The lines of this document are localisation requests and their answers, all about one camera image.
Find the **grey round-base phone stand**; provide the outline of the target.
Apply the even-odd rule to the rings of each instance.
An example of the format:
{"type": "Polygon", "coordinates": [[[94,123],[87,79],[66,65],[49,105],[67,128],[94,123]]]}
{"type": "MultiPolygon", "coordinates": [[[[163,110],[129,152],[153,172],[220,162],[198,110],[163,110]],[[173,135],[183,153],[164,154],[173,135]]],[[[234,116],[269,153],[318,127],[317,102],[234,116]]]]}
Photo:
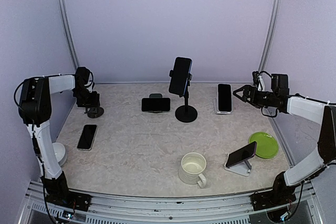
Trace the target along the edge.
{"type": "Polygon", "coordinates": [[[85,114],[91,118],[96,119],[104,114],[104,108],[100,106],[100,101],[85,103],[85,114]]]}

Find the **black phone white edge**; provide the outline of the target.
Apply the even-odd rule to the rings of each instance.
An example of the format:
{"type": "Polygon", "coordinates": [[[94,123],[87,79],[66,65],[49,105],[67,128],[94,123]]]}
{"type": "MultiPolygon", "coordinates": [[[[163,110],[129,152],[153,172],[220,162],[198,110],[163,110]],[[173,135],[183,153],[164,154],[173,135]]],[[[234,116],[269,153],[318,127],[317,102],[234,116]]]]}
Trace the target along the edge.
{"type": "Polygon", "coordinates": [[[83,127],[77,149],[81,151],[90,151],[92,149],[98,126],[96,124],[86,124],[83,127]]]}

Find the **black phone landscape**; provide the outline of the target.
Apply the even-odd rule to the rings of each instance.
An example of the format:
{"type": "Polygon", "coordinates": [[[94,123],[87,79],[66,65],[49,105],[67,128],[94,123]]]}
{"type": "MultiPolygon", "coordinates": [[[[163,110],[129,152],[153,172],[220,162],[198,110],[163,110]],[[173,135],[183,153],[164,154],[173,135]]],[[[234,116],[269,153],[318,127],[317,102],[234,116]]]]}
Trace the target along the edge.
{"type": "Polygon", "coordinates": [[[142,112],[168,112],[170,111],[170,98],[143,98],[142,112]]]}

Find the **dark grey phone stand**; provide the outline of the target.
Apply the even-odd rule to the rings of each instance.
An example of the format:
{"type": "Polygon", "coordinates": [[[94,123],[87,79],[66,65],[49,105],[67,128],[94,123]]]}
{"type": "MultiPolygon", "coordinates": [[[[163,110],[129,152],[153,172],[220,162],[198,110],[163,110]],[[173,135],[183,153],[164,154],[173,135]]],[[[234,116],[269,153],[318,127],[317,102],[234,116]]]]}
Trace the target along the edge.
{"type": "Polygon", "coordinates": [[[161,102],[163,95],[161,93],[151,93],[147,100],[147,111],[149,113],[163,113],[161,102]]]}

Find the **black phone blue edge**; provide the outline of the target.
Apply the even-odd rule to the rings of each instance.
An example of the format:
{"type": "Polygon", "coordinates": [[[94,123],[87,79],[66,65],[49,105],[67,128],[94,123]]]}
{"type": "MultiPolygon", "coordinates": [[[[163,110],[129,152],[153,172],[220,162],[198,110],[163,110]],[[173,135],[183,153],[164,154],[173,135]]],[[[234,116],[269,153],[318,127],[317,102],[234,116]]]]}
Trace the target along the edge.
{"type": "Polygon", "coordinates": [[[192,60],[190,58],[177,57],[173,70],[170,71],[171,77],[169,93],[183,96],[189,79],[192,60]]]}

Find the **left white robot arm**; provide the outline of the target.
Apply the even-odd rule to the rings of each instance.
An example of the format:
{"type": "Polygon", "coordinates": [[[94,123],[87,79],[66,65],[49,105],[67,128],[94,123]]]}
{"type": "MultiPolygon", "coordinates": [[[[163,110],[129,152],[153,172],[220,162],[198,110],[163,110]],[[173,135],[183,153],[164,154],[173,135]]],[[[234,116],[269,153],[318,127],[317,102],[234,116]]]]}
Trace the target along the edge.
{"type": "Polygon", "coordinates": [[[49,121],[51,95],[72,91],[77,106],[85,108],[87,116],[95,119],[103,115],[104,109],[100,106],[100,95],[93,87],[93,73],[79,67],[74,74],[31,77],[16,88],[20,98],[14,102],[32,139],[43,186],[51,198],[64,206],[73,201],[74,195],[68,189],[65,173],[57,162],[52,145],[49,121]]]}

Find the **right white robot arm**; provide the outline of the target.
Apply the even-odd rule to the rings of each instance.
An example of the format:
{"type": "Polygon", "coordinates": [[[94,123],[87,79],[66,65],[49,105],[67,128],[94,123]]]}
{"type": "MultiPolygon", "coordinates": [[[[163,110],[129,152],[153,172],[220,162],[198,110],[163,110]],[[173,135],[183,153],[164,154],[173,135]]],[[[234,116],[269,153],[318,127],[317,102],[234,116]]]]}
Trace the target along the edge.
{"type": "Polygon", "coordinates": [[[296,163],[276,176],[271,190],[252,195],[254,209],[296,200],[298,186],[335,162],[335,104],[291,95],[287,84],[272,84],[270,91],[244,85],[233,95],[258,109],[274,108],[291,115],[288,120],[276,119],[275,125],[296,163]]]}

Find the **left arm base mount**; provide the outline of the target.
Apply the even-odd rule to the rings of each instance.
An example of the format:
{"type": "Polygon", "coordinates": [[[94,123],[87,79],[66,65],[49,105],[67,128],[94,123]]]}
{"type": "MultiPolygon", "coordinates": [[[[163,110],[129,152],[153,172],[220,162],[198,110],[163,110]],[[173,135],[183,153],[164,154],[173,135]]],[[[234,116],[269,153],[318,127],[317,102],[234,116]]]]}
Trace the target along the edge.
{"type": "Polygon", "coordinates": [[[91,202],[92,196],[89,194],[78,193],[70,191],[66,198],[61,198],[56,195],[47,195],[46,201],[57,206],[71,208],[87,212],[91,202]]]}

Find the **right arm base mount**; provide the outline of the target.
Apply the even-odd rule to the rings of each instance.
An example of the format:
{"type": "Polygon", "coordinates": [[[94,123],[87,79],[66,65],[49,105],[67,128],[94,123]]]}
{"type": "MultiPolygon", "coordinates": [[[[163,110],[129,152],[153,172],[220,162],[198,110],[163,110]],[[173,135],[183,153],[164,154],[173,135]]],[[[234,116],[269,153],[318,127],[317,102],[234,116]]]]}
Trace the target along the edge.
{"type": "Polygon", "coordinates": [[[251,196],[254,211],[277,207],[296,201],[295,194],[276,195],[272,190],[255,192],[251,196]]]}

